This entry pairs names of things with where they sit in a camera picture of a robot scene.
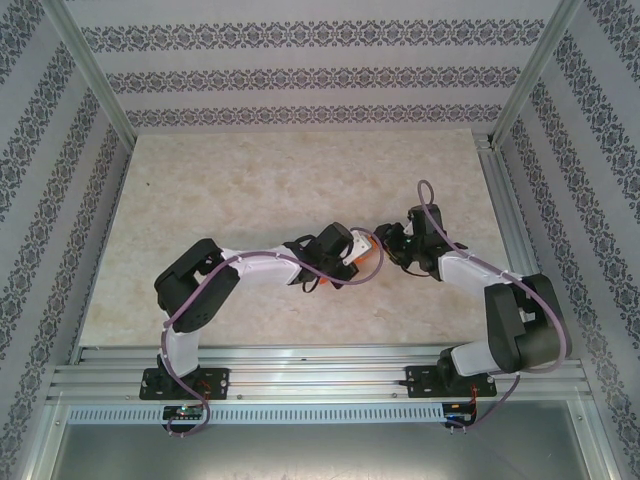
purple cable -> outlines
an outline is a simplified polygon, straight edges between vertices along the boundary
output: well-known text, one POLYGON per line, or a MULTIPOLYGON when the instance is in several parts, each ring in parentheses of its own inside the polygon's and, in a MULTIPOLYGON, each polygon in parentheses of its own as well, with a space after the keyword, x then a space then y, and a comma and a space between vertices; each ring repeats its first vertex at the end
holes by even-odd
POLYGON ((553 326, 556 329, 556 332, 558 333, 558 339, 560 340, 560 352, 558 352, 558 358, 556 359, 556 361, 553 364, 549 365, 548 367, 538 368, 538 369, 535 369, 535 370, 526 370, 526 371, 530 372, 530 373, 549 373, 549 372, 553 372, 554 370, 556 370, 560 365, 562 365, 562 362, 564 361, 564 358, 567 356, 567 337, 566 337, 566 335, 564 333, 564 329, 562 328, 562 323, 560 322, 560 319, 558 318, 556 313, 547 304, 547 302, 545 302, 542 299, 542 297, 540 297, 540 295, 538 295, 535 291, 533 291, 531 288, 529 288, 527 285, 522 283, 520 280, 518 280, 513 275, 510 275, 507 272, 503 272, 499 268, 494 267, 493 265, 491 265, 488 262, 485 262, 481 258, 478 258, 475 255, 471 255, 470 253, 466 252, 465 250, 462 250, 461 248, 458 248, 458 246, 453 242, 453 240, 451 240, 447 236, 447 234, 442 230, 442 228, 440 228, 440 226, 436 223, 435 219, 431 215, 431 212, 429 212, 429 209, 427 208, 427 205, 431 205, 433 203, 434 196, 435 195, 434 195, 433 187, 431 186, 431 184, 426 180, 420 180, 418 182, 418 197, 420 197, 420 203, 422 204, 422 210, 424 210, 424 213, 427 216, 427 218, 429 219, 429 221, 431 222, 431 224, 433 225, 433 228, 436 229, 436 231, 440 234, 442 239, 445 242, 447 242, 447 244, 453 249, 453 251, 458 253, 458 254, 460 254, 460 255, 462 255, 464 258, 466 258, 466 259, 468 259, 468 260, 480 265, 481 267, 486 268, 490 272, 493 272, 496 275, 499 275, 501 277, 506 278, 507 280, 512 282, 514 285, 517 285, 527 295, 529 295, 538 305, 540 305, 540 307, 549 316, 549 319, 551 320, 551 323, 553 323, 553 326), (429 199, 429 203, 428 204, 425 203, 424 196, 422 195, 422 186, 423 185, 426 185, 427 188, 429 189, 429 192, 431 193, 431 198, 429 199))
POLYGON ((198 295, 200 295, 202 290, 205 289, 205 287, 209 284, 209 282, 218 273, 220 273, 220 271, 222 271, 222 269, 224 267, 226 267, 227 265, 230 265, 230 264, 232 264, 232 263, 234 263, 236 261, 241 261, 242 259, 251 258, 251 257, 274 257, 274 258, 282 258, 284 260, 288 260, 288 261, 293 262, 293 263, 295 263, 297 265, 300 265, 302 268, 304 268, 306 270, 309 270, 311 273, 314 273, 314 274, 318 275, 319 277, 326 278, 327 280, 329 280, 332 283, 337 283, 339 285, 362 285, 363 283, 368 282, 369 280, 371 280, 373 277, 375 277, 378 274, 378 272, 380 272, 380 269, 382 268, 382 263, 384 262, 384 249, 382 248, 382 243, 380 242, 380 239, 378 237, 376 237, 373 234, 373 232, 370 232, 366 228, 361 228, 361 227, 354 227, 351 230, 356 230, 358 232, 362 232, 362 233, 368 235, 369 237, 371 237, 376 242, 376 245, 378 247, 378 251, 380 252, 380 259, 378 261, 378 265, 376 266, 375 270, 371 274, 367 275, 365 278, 362 278, 360 280, 340 280, 338 278, 333 278, 333 277, 321 272, 320 270, 317 270, 316 268, 312 267, 311 265, 309 265, 309 264, 307 264, 307 263, 305 263, 305 262, 303 262, 301 260, 298 260, 296 257, 292 257, 290 255, 283 255, 281 253, 267 252, 267 251, 245 252, 245 253, 241 253, 239 255, 234 255, 233 257, 229 257, 228 259, 224 260, 220 264, 216 265, 216 267, 211 271, 211 273, 209 273, 204 278, 204 280, 202 280, 200 285, 198 285, 198 288, 196 288, 196 290, 182 304, 182 306, 171 316, 171 318, 169 320, 167 320, 166 322, 163 323, 164 329, 162 330, 162 336, 160 337, 160 349, 162 351, 162 358, 163 358, 164 366, 166 367, 167 372, 169 373, 171 378, 173 378, 176 381, 176 383, 178 385, 180 385, 186 392, 188 392, 189 394, 193 395, 196 400, 199 400, 202 403, 203 408, 207 412, 204 422, 202 422, 200 425, 196 425, 194 428, 192 428, 188 432, 177 433, 177 432, 174 432, 173 430, 171 430, 171 423, 173 422, 173 418, 169 419, 169 421, 167 422, 167 431, 169 432, 170 436, 179 436, 180 438, 188 437, 190 435, 198 433, 200 430, 205 428, 207 426, 207 424, 209 423, 209 421, 211 420, 211 407, 209 407, 209 402, 202 395, 200 395, 198 392, 196 392, 195 390, 190 388, 186 383, 184 383, 182 381, 182 379, 176 374, 175 370, 171 366, 171 362, 169 361, 169 353, 168 353, 168 350, 167 350, 167 332, 169 331, 171 326, 182 316, 182 314, 184 314, 184 312, 187 311, 187 309, 195 301, 195 299, 198 297, 198 295))

